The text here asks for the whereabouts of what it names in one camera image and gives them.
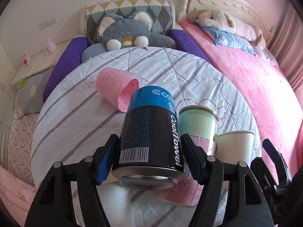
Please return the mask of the pink plastic cup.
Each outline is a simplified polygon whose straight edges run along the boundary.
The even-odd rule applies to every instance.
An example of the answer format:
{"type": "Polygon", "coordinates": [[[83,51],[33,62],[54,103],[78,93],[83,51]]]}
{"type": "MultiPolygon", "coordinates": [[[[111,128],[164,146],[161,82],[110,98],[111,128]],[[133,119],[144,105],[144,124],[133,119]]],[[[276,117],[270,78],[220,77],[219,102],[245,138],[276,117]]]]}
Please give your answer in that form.
{"type": "Polygon", "coordinates": [[[102,69],[95,81],[96,90],[121,112],[128,110],[131,96],[141,86],[139,74],[109,67],[102,69]]]}

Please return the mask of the pink rabbit figurine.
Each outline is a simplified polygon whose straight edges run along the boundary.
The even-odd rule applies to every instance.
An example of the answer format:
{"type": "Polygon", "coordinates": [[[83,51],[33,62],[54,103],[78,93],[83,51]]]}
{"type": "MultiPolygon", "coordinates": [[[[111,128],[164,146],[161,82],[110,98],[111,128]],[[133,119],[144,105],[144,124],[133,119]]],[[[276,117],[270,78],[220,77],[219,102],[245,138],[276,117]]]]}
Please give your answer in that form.
{"type": "Polygon", "coordinates": [[[46,55],[50,55],[57,50],[58,46],[56,43],[52,41],[51,38],[48,38],[47,48],[46,48],[46,55]]]}

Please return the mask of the purple bed bumper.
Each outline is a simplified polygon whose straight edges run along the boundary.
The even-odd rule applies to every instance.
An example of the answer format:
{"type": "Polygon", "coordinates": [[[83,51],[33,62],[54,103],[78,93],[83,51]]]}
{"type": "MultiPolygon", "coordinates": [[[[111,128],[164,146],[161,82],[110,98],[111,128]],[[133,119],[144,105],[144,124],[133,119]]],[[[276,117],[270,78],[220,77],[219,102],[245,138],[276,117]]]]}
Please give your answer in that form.
{"type": "Polygon", "coordinates": [[[43,102],[47,100],[56,86],[76,67],[81,64],[81,54],[89,47],[88,39],[84,36],[73,38],[56,66],[54,67],[43,92],[43,102]]]}
{"type": "Polygon", "coordinates": [[[179,29],[171,29],[167,35],[176,42],[177,50],[198,56],[207,61],[209,64],[211,64],[211,61],[208,59],[208,57],[198,47],[198,45],[194,42],[194,40],[189,36],[186,31],[179,29]]]}

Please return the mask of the purple bed bumper left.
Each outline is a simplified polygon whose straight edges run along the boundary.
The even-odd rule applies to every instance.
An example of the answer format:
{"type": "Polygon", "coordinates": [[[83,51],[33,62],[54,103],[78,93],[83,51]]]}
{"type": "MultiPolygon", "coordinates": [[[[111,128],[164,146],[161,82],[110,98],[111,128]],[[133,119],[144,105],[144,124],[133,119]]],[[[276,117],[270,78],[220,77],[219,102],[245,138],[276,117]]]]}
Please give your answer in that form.
{"type": "Polygon", "coordinates": [[[54,67],[43,92],[43,102],[47,100],[56,86],[76,67],[81,64],[81,54],[89,47],[88,39],[84,36],[73,38],[56,66],[54,67]]]}

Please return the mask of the white wall socket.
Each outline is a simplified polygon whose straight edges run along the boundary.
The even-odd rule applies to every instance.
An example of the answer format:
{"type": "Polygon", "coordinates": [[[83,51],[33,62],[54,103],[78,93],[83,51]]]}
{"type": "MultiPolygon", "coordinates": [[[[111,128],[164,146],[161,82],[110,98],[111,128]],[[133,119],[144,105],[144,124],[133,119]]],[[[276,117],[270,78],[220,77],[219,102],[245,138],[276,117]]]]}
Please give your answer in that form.
{"type": "Polygon", "coordinates": [[[52,25],[54,25],[56,23],[57,23],[57,19],[54,16],[54,17],[49,18],[46,21],[38,24],[38,29],[39,29],[39,31],[42,31],[42,30],[44,30],[44,29],[46,29],[46,28],[48,28],[48,27],[50,27],[50,26],[52,26],[52,25]]]}

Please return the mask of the white paper cup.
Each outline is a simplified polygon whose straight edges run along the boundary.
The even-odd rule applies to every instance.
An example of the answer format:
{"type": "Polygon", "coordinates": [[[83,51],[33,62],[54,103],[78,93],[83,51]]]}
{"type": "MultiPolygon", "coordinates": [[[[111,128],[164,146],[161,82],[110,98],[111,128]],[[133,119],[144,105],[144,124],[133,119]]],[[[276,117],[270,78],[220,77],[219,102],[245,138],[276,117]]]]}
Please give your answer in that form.
{"type": "Polygon", "coordinates": [[[252,131],[232,131],[219,134],[217,142],[217,158],[221,162],[237,164],[244,161],[251,164],[255,134],[252,131]]]}
{"type": "Polygon", "coordinates": [[[97,190],[111,226],[135,226],[129,188],[108,183],[98,186],[97,190]]]}

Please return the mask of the blue cartoon pillow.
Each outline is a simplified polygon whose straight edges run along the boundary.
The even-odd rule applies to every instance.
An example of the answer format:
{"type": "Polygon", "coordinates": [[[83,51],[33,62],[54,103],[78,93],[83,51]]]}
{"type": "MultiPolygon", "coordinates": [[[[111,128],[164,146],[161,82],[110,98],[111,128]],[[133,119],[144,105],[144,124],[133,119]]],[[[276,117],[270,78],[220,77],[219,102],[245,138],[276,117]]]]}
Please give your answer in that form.
{"type": "Polygon", "coordinates": [[[254,48],[246,39],[213,27],[202,26],[198,18],[195,19],[195,23],[214,41],[215,45],[240,49],[252,55],[256,54],[254,48]]]}

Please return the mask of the cream wardrobe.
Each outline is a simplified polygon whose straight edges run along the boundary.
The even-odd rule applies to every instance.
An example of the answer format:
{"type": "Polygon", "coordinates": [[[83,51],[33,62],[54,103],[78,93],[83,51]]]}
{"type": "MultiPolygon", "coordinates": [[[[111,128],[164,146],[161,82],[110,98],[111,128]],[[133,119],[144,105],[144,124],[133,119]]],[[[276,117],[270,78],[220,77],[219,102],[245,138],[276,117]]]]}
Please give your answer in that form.
{"type": "Polygon", "coordinates": [[[11,83],[16,74],[16,68],[1,44],[1,164],[3,167],[7,160],[8,137],[17,91],[11,83]]]}

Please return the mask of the pink fleece blanket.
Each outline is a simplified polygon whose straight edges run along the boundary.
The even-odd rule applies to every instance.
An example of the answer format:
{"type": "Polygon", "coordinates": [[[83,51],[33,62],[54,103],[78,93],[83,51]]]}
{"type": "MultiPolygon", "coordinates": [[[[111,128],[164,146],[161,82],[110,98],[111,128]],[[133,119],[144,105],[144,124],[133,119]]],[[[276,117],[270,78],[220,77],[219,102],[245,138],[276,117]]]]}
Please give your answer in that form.
{"type": "Polygon", "coordinates": [[[184,20],[180,26],[242,94],[256,120],[260,139],[272,142],[295,175],[301,165],[297,149],[302,141],[302,109],[282,71],[243,50],[215,45],[194,22],[184,20]]]}

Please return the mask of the grey plush bear cushion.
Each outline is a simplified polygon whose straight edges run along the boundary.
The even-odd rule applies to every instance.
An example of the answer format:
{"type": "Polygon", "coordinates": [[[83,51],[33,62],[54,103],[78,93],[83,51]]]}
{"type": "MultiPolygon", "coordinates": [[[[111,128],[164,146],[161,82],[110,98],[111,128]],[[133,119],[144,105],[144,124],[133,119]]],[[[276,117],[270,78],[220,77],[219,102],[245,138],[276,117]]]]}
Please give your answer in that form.
{"type": "Polygon", "coordinates": [[[82,52],[81,63],[105,52],[130,47],[176,49],[176,42],[155,33],[155,24],[146,11],[137,11],[128,18],[110,13],[101,19],[94,33],[94,44],[82,52]]]}

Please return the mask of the grey flower pillow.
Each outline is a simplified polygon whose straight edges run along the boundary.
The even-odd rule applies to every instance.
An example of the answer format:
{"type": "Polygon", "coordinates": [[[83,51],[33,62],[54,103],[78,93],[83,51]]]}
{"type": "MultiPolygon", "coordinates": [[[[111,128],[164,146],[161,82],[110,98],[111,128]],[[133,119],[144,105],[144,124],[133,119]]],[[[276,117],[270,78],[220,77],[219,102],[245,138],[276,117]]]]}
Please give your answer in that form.
{"type": "Polygon", "coordinates": [[[53,70],[54,67],[20,81],[15,99],[17,119],[41,111],[44,105],[43,92],[53,70]]]}

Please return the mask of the white pink plush dog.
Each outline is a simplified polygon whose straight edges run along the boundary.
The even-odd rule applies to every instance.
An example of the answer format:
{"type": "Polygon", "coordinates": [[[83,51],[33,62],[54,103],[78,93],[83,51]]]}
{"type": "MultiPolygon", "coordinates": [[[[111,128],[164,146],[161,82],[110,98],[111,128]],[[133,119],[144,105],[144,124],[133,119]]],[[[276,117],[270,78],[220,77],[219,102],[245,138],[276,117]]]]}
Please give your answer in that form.
{"type": "Polygon", "coordinates": [[[208,10],[202,12],[198,18],[202,26],[213,27],[245,38],[260,50],[266,48],[266,41],[260,28],[250,26],[225,10],[208,10]]]}

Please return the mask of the heart pattern bed sheet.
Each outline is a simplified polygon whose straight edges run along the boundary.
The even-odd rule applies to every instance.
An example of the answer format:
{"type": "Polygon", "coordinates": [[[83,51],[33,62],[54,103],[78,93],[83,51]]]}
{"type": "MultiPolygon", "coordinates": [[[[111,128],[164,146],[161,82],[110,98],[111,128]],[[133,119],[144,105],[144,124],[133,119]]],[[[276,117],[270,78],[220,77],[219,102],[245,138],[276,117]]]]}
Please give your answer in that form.
{"type": "Polygon", "coordinates": [[[8,138],[8,171],[31,186],[35,186],[31,172],[32,139],[38,113],[24,115],[14,113],[8,138]]]}

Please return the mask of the pink printed pillow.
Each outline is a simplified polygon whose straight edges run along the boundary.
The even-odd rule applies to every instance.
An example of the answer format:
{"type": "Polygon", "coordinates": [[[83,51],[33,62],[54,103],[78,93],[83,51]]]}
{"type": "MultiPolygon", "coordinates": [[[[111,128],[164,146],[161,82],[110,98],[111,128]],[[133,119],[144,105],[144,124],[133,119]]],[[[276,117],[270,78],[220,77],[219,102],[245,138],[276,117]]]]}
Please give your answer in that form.
{"type": "Polygon", "coordinates": [[[256,57],[262,61],[266,61],[267,63],[278,66],[278,62],[276,58],[273,56],[273,54],[265,48],[264,50],[260,50],[259,48],[254,48],[256,57]]]}

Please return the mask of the black blue CoolTowel can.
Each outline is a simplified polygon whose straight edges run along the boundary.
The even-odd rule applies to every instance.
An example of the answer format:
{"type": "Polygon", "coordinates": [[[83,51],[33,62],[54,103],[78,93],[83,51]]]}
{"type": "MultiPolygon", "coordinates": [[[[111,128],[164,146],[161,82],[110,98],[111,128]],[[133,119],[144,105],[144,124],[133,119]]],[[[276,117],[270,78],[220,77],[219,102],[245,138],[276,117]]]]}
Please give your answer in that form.
{"type": "Polygon", "coordinates": [[[118,155],[112,174],[126,187],[164,190],[185,177],[178,117],[168,90],[145,86],[132,95],[118,155]]]}

